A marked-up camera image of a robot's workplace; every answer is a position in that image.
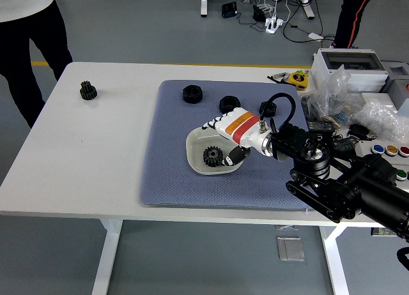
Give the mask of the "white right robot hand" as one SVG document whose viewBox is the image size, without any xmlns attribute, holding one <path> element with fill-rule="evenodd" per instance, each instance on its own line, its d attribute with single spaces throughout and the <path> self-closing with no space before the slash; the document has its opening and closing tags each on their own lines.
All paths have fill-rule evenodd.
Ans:
<svg viewBox="0 0 409 295">
<path fill-rule="evenodd" d="M 211 128 L 221 137 L 233 142 L 236 147 L 223 158 L 222 164 L 234 166 L 244 161 L 252 148 L 262 155 L 269 155 L 267 150 L 271 129 L 265 120 L 241 107 L 215 117 L 205 123 L 201 129 Z"/>
</svg>

